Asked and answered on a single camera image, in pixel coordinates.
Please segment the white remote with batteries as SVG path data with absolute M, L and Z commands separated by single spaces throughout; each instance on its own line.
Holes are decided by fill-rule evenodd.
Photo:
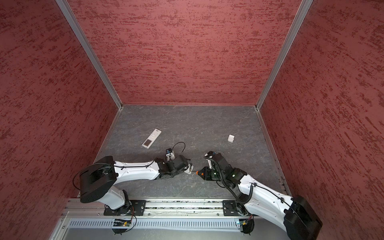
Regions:
M 186 174 L 191 174 L 193 172 L 194 166 L 192 164 L 189 164 L 187 169 L 184 171 Z

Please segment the orange black screwdriver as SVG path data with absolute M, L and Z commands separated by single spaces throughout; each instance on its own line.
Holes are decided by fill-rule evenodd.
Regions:
M 198 175 L 199 177 L 201 177 L 204 180 L 206 179 L 206 171 L 205 170 L 196 171 L 196 175 Z

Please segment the white remote with screen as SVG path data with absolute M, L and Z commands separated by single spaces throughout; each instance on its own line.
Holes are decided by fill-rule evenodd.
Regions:
M 149 149 L 161 133 L 161 130 L 154 129 L 153 132 L 149 135 L 149 137 L 142 143 L 142 147 Z

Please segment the white battery cover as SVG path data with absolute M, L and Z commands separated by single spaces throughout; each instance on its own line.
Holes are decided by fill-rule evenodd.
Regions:
M 234 142 L 234 139 L 235 139 L 235 136 L 234 136 L 234 135 L 229 135 L 229 136 L 228 136 L 228 142 L 233 143 L 233 142 Z

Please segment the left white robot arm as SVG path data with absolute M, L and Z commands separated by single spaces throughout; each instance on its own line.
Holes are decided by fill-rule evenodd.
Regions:
M 106 156 L 84 168 L 80 178 L 80 202 L 83 204 L 100 202 L 112 210 L 127 207 L 128 194 L 116 185 L 138 180 L 162 180 L 179 174 L 191 174 L 193 165 L 189 159 L 179 155 L 166 160 L 155 158 L 145 163 L 123 163 Z

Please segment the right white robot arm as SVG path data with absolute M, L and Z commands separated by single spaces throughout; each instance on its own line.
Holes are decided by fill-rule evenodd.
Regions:
M 258 182 L 239 168 L 233 168 L 222 154 L 208 152 L 209 165 L 198 171 L 206 181 L 220 182 L 236 200 L 239 212 L 259 216 L 284 230 L 291 240 L 315 240 L 322 221 L 302 196 L 279 193 Z

